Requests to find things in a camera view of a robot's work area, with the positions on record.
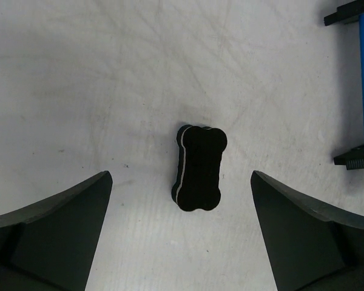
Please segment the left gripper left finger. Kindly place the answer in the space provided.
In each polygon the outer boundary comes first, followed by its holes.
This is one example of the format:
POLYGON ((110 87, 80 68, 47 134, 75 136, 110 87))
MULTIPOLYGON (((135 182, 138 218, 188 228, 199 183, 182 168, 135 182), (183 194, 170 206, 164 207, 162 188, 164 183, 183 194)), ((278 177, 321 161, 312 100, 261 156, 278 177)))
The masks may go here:
POLYGON ((100 172, 0 215, 0 290, 84 290, 112 184, 100 172))

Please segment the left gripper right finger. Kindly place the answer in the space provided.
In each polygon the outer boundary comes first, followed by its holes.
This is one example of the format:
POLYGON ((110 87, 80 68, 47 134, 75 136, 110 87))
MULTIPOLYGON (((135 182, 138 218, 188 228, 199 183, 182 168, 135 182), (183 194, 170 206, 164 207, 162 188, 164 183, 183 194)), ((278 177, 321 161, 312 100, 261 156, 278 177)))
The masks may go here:
POLYGON ((251 188, 278 290, 364 290, 364 216, 259 171, 251 188))

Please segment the black whiteboard eraser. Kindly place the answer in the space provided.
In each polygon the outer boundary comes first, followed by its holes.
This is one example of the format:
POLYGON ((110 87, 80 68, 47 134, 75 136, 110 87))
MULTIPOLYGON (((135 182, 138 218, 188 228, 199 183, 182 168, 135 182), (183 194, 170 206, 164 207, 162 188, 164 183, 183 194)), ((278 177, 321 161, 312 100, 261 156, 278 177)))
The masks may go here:
POLYGON ((221 199, 220 165, 228 139, 224 131, 190 124, 177 133, 178 170, 172 199, 185 211, 211 211, 221 199))

